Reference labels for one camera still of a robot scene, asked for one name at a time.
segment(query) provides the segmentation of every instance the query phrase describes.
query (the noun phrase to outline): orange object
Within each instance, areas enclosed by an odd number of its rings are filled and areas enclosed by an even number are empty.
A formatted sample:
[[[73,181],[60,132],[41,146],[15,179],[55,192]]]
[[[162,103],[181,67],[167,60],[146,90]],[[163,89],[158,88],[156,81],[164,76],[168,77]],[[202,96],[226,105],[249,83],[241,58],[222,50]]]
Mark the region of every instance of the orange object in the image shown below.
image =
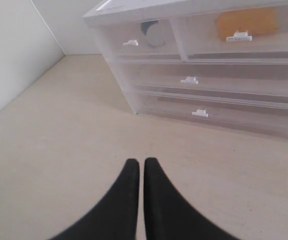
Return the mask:
[[[258,36],[275,34],[279,30],[273,7],[224,12],[216,19],[216,27],[222,41],[235,32],[248,31],[250,36]]]

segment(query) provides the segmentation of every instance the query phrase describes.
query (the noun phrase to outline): clear plastic drawer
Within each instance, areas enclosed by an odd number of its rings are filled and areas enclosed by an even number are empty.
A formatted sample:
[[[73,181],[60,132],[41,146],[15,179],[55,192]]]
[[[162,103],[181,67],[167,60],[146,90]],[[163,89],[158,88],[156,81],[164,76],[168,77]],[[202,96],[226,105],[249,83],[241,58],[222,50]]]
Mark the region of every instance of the clear plastic drawer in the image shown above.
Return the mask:
[[[270,107],[241,102],[221,102],[220,99],[183,99],[149,92],[128,92],[137,99],[136,112],[171,117],[191,122],[225,127],[247,127],[263,133],[288,135],[288,108]]]
[[[98,26],[93,35],[108,60],[181,59],[168,20]]]
[[[132,85],[288,97],[288,64],[121,64]]]
[[[181,17],[188,60],[198,54],[288,51],[288,5]]]

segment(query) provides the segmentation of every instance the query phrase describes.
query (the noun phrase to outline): drawer handle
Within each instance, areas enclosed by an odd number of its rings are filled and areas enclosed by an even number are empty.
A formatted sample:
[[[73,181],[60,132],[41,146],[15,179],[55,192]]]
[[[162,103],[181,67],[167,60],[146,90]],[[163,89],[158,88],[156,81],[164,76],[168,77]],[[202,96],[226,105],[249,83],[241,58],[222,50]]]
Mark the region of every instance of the drawer handle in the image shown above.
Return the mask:
[[[123,43],[123,46],[138,46],[139,43],[137,40],[129,40]]]
[[[235,32],[233,36],[226,37],[226,42],[251,42],[253,36],[248,36],[248,31],[245,32]]]
[[[208,113],[206,112],[206,110],[203,109],[197,109],[197,111],[193,111],[192,112],[193,116],[198,116],[198,117],[208,117]]]
[[[195,76],[188,76],[186,77],[186,79],[182,79],[180,80],[180,83],[181,84],[198,84],[198,80],[197,80],[197,77]]]

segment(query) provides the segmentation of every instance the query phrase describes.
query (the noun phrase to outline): plastic drawer unit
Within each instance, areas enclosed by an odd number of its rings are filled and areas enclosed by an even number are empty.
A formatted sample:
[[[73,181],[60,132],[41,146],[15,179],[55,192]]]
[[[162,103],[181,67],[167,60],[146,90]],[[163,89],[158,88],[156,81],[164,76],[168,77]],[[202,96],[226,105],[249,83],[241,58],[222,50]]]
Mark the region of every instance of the plastic drawer unit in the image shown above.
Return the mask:
[[[288,0],[104,0],[83,18],[134,113],[288,136]]]

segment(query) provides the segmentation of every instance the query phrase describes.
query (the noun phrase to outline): beige floor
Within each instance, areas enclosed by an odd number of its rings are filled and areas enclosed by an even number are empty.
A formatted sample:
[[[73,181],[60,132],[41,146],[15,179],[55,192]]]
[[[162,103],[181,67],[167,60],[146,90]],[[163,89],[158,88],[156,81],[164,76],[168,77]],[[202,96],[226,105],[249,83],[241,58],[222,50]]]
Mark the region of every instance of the beige floor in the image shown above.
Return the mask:
[[[60,232],[148,156],[229,232],[288,240],[288,140],[135,116],[100,56],[64,58],[0,112],[0,240]],[[143,240],[142,200],[138,221]]]

